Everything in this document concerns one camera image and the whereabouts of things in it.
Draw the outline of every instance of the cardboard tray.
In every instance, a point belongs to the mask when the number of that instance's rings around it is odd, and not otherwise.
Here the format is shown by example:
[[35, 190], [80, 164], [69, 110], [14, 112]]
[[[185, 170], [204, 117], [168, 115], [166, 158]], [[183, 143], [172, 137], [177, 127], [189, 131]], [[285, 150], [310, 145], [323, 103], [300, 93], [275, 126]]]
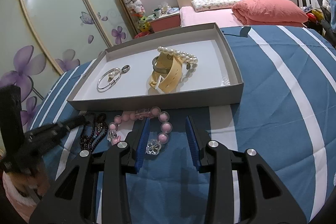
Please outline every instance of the cardboard tray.
[[[168, 94], [159, 94], [148, 84], [159, 46], [192, 53], [199, 60], [189, 71], [183, 65], [181, 82]], [[105, 72], [125, 65], [131, 66], [130, 71], [113, 87], [97, 91]], [[68, 102], [77, 110], [92, 111], [219, 106], [239, 103], [243, 86], [223, 33], [216, 23], [208, 23], [155, 33], [105, 50], [70, 93]]]

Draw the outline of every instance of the mug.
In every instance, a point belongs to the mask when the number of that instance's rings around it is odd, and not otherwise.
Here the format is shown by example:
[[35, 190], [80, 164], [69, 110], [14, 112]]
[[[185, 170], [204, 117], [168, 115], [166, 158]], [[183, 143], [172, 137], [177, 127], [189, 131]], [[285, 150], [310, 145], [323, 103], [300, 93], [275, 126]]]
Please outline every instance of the mug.
[[155, 16], [160, 17], [161, 16], [161, 9], [157, 8], [154, 10]]

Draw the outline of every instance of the white stripe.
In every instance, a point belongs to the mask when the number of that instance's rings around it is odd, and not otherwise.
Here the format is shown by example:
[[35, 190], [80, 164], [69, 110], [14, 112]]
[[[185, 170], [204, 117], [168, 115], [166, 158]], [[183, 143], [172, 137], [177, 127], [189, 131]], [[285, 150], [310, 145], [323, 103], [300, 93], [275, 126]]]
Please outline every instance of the white stripe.
[[78, 69], [79, 67], [76, 67], [73, 72], [69, 75], [68, 79], [64, 82], [64, 84], [62, 85], [62, 87], [59, 89], [59, 91], [57, 92], [55, 98], [52, 100], [51, 104], [49, 105], [47, 111], [45, 112], [45, 114], [43, 115], [43, 118], [39, 124], [39, 127], [43, 124], [44, 122], [44, 119], [46, 118], [50, 108], [53, 106], [53, 103], [56, 101], [58, 95], [61, 93], [61, 91], [63, 90], [63, 88], [65, 87], [65, 85], [68, 83], [68, 81], [71, 79], [72, 75], [76, 72], [76, 70]]
[[31, 124], [30, 130], [33, 128], [34, 123], [36, 122], [36, 119], [37, 119], [37, 117], [39, 116], [39, 114], [40, 114], [42, 108], [44, 107], [44, 105], [45, 105], [45, 103], [46, 103], [46, 101], [49, 99], [51, 93], [55, 90], [55, 88], [57, 87], [58, 83], [62, 80], [62, 78], [64, 77], [65, 74], [66, 74], [66, 73], [62, 74], [62, 76], [58, 79], [58, 81], [56, 82], [56, 84], [55, 84], [55, 86], [53, 87], [53, 89], [50, 90], [50, 91], [48, 92], [48, 96], [47, 96], [47, 98], [44, 100], [44, 102], [43, 102], [42, 106], [40, 107], [40, 109], [38, 110], [37, 115], [35, 116], [35, 119], [34, 119], [33, 123]]
[[79, 77], [79, 79], [77, 80], [77, 82], [73, 85], [72, 89], [70, 90], [68, 96], [65, 98], [63, 104], [61, 105], [61, 107], [59, 108], [54, 120], [53, 120], [53, 123], [57, 122], [59, 116], [61, 115], [63, 109], [65, 108], [66, 104], [67, 104], [67, 99], [69, 97], [69, 95], [71, 94], [71, 92], [73, 91], [73, 89], [76, 87], [76, 85], [78, 84], [78, 82], [82, 79], [83, 75], [87, 72], [87, 70], [91, 67], [91, 65], [94, 63], [95, 60], [92, 60], [90, 65], [85, 69], [85, 71], [81, 74], [81, 76]]
[[327, 193], [327, 155], [324, 146], [322, 132], [317, 123], [314, 111], [300, 87], [297, 79], [294, 77], [289, 68], [285, 65], [281, 57], [275, 50], [260, 36], [255, 30], [251, 29], [249, 36], [260, 46], [263, 52], [270, 58], [281, 77], [286, 82], [288, 88], [299, 107], [302, 118], [305, 122], [311, 144], [313, 147], [313, 156], [315, 162], [315, 196], [314, 204], [310, 219], [312, 219], [322, 208]]
[[324, 76], [328, 79], [330, 85], [333, 87], [336, 92], [336, 82], [328, 72], [326, 67], [322, 64], [322, 62], [316, 57], [316, 55], [305, 45], [300, 39], [298, 39], [295, 35], [293, 35], [289, 30], [287, 30], [284, 26], [278, 26], [286, 35], [288, 35], [291, 39], [293, 39], [299, 46], [310, 56], [310, 58], [315, 62], [315, 64], [320, 68]]
[[98, 212], [97, 212], [97, 224], [101, 224], [101, 197], [103, 193], [103, 188], [100, 190], [100, 199], [99, 199], [99, 206], [98, 206]]
[[74, 128], [73, 130], [70, 131], [69, 136], [67, 138], [67, 141], [64, 144], [64, 148], [61, 154], [61, 158], [58, 164], [58, 169], [57, 169], [57, 173], [56, 173], [56, 178], [55, 180], [59, 177], [59, 175], [64, 171], [65, 166], [67, 164], [68, 161], [68, 157], [70, 154], [70, 149], [72, 147], [72, 144], [77, 136], [79, 127]]
[[[211, 139], [230, 150], [238, 150], [235, 124], [230, 105], [209, 107]], [[232, 171], [234, 194], [234, 223], [239, 222], [240, 197], [237, 171]]]
[[325, 50], [331, 55], [331, 57], [336, 61], [336, 56], [329, 50], [329, 48], [323, 44], [315, 35], [313, 35], [308, 29], [303, 28], [312, 38], [314, 38]]

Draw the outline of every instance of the pink bedsheet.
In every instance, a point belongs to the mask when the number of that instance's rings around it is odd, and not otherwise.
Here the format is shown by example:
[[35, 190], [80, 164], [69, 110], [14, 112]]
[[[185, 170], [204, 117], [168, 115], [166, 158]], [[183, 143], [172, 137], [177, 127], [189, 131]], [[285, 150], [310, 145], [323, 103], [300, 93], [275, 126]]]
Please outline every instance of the pink bedsheet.
[[181, 27], [216, 22], [220, 28], [243, 26], [231, 9], [210, 10], [196, 13], [191, 6], [180, 9]]

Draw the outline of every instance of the white pillow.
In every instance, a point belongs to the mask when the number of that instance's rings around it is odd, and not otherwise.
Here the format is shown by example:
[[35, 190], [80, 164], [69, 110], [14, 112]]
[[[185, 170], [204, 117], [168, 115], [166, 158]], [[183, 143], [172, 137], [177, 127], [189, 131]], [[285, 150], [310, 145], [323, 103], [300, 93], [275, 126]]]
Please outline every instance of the white pillow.
[[193, 0], [195, 12], [232, 8], [240, 0]]

